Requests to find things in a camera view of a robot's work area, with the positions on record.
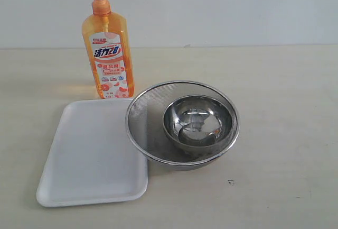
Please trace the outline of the orange dish soap pump bottle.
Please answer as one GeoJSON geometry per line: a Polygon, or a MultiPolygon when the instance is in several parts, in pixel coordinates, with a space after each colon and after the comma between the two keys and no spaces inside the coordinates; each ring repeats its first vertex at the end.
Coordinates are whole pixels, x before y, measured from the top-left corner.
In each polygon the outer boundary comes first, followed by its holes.
{"type": "Polygon", "coordinates": [[[126,19],[108,0],[93,0],[92,15],[82,24],[98,95],[102,99],[134,95],[134,77],[126,19]]]}

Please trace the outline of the small stainless steel bowl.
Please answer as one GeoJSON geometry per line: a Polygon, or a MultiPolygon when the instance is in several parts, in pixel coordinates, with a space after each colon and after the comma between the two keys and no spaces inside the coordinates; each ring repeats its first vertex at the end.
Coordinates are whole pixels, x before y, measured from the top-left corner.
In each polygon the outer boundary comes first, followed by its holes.
{"type": "Polygon", "coordinates": [[[178,149],[197,157],[221,152],[231,143],[237,126],[232,109],[210,96],[178,98],[163,114],[167,138],[178,149]]]}

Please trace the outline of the steel mesh strainer basket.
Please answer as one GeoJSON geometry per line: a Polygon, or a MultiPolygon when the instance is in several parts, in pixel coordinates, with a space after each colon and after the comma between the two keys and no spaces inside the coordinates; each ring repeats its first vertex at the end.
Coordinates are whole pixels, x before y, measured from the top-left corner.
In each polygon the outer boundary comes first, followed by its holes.
{"type": "Polygon", "coordinates": [[[132,144],[149,160],[171,170],[189,171],[209,165],[224,155],[236,142],[240,118],[234,103],[222,92],[196,81],[168,81],[154,85],[137,95],[125,117],[127,135],[132,144]],[[231,143],[214,155],[193,156],[178,149],[163,129],[163,114],[170,103],[188,95],[213,97],[232,109],[237,118],[237,130],[231,143]]]}

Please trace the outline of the white foam tray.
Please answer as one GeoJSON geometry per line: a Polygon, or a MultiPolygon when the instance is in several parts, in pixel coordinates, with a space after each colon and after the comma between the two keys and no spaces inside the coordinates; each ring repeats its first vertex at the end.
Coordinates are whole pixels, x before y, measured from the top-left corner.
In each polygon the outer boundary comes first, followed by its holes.
{"type": "Polygon", "coordinates": [[[147,160],[125,128],[131,101],[81,100],[64,108],[36,191],[40,205],[117,203],[144,194],[147,160]]]}

